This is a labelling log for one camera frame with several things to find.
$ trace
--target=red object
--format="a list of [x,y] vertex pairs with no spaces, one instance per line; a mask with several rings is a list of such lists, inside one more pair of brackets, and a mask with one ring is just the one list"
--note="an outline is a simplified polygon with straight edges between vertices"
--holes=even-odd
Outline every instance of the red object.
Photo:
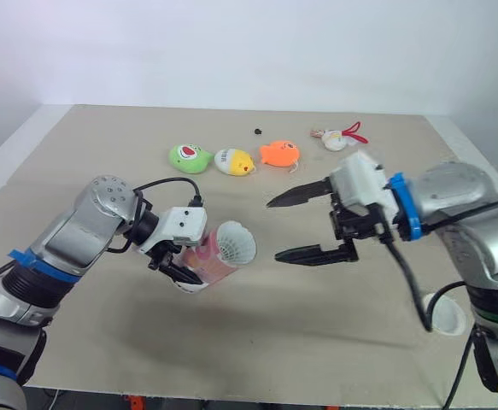
[[182,151],[186,154],[186,155],[194,155],[196,152],[190,148],[190,147],[182,147]]
[[368,140],[366,138],[362,137],[361,135],[355,134],[357,131],[359,131],[359,128],[360,128],[360,121],[357,121],[347,130],[343,130],[342,135],[354,138],[360,143],[368,144]]
[[126,395],[125,399],[129,401],[131,410],[144,410],[146,408],[144,398],[140,395]]

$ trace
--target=orange fish toy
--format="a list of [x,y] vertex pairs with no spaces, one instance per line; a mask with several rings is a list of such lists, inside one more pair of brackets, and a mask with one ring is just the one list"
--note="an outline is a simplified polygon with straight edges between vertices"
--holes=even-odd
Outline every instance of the orange fish toy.
[[262,164],[274,167],[292,167],[292,173],[298,168],[300,150],[291,141],[273,141],[260,147]]

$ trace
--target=paper cup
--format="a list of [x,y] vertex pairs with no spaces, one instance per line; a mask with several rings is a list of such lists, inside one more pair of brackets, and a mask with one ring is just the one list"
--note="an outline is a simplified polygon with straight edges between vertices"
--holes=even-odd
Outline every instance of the paper cup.
[[240,266],[250,263],[256,255],[256,242],[252,234],[239,222],[228,220],[213,229],[201,246],[188,248],[181,257],[181,263],[190,268],[204,285],[178,287],[194,293],[218,282]]
[[[425,309],[429,305],[434,293],[425,295],[422,302]],[[467,317],[457,302],[445,295],[440,296],[433,310],[433,328],[439,333],[448,336],[462,335],[467,327]]]

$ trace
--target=yellow toy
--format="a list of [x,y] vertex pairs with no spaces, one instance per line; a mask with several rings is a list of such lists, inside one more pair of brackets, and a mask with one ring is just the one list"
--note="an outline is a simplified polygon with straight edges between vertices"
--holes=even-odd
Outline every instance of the yellow toy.
[[300,150],[291,141],[274,141],[269,145],[262,145],[260,154],[263,164],[275,167],[294,167],[291,172],[298,168]]
[[240,149],[221,149],[214,156],[214,163],[220,171],[241,177],[255,170],[252,158]]

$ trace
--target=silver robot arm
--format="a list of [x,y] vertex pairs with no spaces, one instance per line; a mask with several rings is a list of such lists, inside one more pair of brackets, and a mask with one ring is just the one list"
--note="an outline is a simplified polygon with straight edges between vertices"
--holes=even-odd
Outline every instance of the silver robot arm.
[[[359,151],[341,160],[325,179],[287,190],[267,206],[289,207],[329,194],[334,233],[343,241],[338,249],[323,251],[311,245],[287,249],[275,259],[307,266],[354,262],[359,260],[355,239],[378,237],[392,248],[393,227],[405,241],[436,230],[471,299],[478,372],[484,386],[498,392],[498,207],[464,219],[448,219],[498,202],[490,177],[472,165],[450,162],[412,181],[401,173],[387,179],[383,167]],[[412,287],[415,301],[415,281]],[[425,329],[431,331],[425,312],[419,313]]]
[[115,235],[150,257],[149,267],[173,280],[201,283],[175,266],[172,254],[201,241],[207,215],[194,206],[152,214],[151,204],[122,179],[93,179],[72,208],[60,215],[25,251],[13,251],[12,269],[0,277],[0,408],[25,410],[21,387],[33,374],[46,342],[44,331],[62,298],[106,251]]
[[[428,226],[492,202],[498,194],[485,172],[445,163],[408,183],[422,222]],[[498,392],[498,209],[436,230],[466,283],[477,324],[473,342],[483,384]]]

